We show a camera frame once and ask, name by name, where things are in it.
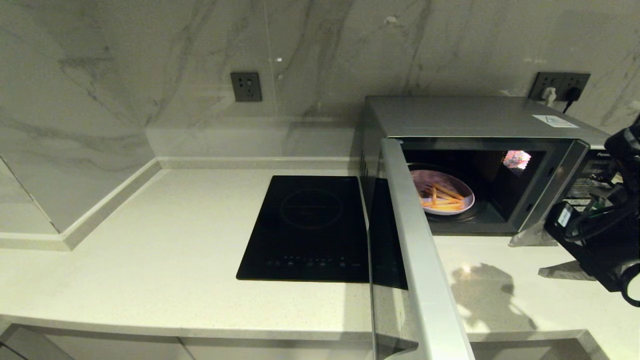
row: kitchen counter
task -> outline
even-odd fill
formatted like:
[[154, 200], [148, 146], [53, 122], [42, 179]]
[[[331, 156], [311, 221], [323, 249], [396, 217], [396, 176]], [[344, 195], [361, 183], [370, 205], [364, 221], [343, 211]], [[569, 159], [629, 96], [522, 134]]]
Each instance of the kitchen counter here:
[[[368, 340], [368, 284], [235, 278], [272, 175], [347, 173], [162, 170], [72, 252], [0, 249], [0, 314], [124, 334]], [[636, 308], [597, 282], [538, 276], [540, 267], [572, 260], [561, 247], [508, 242], [436, 237], [470, 340], [575, 337], [586, 329], [611, 359], [639, 358]]]

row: wall outlet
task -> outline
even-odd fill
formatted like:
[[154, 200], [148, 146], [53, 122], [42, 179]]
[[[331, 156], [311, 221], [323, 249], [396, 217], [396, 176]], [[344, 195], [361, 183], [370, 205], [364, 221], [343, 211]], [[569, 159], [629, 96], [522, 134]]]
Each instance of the wall outlet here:
[[556, 101], [566, 101], [566, 93], [576, 87], [584, 91], [591, 74], [577, 72], [539, 72], [529, 92], [529, 98], [536, 101], [544, 100], [543, 91], [548, 87], [556, 88]]
[[232, 72], [231, 83], [234, 86], [236, 102], [262, 101], [260, 78], [257, 72]]

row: black induction cooktop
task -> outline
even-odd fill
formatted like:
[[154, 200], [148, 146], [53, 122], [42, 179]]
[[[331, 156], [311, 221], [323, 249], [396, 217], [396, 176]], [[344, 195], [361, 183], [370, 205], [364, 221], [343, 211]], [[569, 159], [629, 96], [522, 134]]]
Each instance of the black induction cooktop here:
[[358, 179], [271, 178], [236, 278], [369, 282]]

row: microwave door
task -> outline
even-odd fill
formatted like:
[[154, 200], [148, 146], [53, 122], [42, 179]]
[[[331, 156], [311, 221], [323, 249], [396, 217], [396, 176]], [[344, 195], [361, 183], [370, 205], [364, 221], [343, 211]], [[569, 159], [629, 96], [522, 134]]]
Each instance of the microwave door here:
[[[376, 178], [369, 229], [376, 360], [474, 359], [399, 140], [382, 139]], [[385, 205], [385, 198], [390, 206]], [[389, 226], [384, 224], [381, 209], [387, 210]], [[380, 241], [385, 232], [391, 236]], [[385, 241], [382, 246], [387, 249], [376, 248]], [[396, 263], [404, 268], [404, 284], [404, 276], [398, 280], [396, 275], [390, 277], [391, 282], [397, 280], [395, 284], [377, 281], [381, 275], [377, 266], [388, 271], [385, 264], [379, 264], [380, 254], [393, 253], [389, 245], [393, 241], [399, 247]]]

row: french fries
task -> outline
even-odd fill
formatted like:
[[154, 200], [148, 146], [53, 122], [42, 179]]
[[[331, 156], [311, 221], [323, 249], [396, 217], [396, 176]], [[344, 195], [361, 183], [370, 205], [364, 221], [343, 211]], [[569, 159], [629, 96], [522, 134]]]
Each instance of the french fries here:
[[431, 186], [427, 185], [425, 195], [428, 195], [429, 192], [431, 193], [431, 198], [421, 200], [422, 207], [424, 208], [443, 211], [456, 211], [462, 210], [465, 207], [465, 198], [462, 197], [462, 195], [443, 188], [437, 183], [433, 183]]

